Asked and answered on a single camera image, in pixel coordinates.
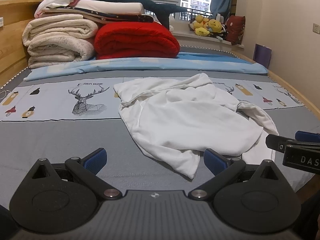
wooden headboard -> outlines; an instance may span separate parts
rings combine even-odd
[[[42,0],[0,1],[0,87],[28,66],[27,48],[22,44],[22,33]]]

ribbed gray surface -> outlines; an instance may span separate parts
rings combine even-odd
[[[106,201],[84,226],[59,235],[36,235],[21,230],[14,240],[245,240],[298,239],[289,231],[270,236],[248,235],[219,221],[203,201],[183,191],[128,191]]]

white cable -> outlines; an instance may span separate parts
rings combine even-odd
[[[0,92],[0,94],[3,93],[3,92],[4,92],[4,97],[0,98],[0,100],[4,99],[7,96],[7,92],[8,92],[8,94],[11,93],[11,91],[9,91],[9,90],[3,90],[3,91]]]

wall socket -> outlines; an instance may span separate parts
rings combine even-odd
[[[320,25],[314,23],[313,24],[313,32],[320,34]]]

black device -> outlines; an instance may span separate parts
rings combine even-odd
[[[284,153],[284,166],[320,174],[319,134],[298,131],[295,137],[304,141],[269,134],[266,145]]]
[[[216,176],[188,195],[127,190],[123,196],[95,175],[107,161],[103,148],[63,164],[39,159],[10,201],[21,228],[12,239],[298,239],[290,227],[300,202],[273,161],[248,168],[208,151],[228,164],[213,166]]]

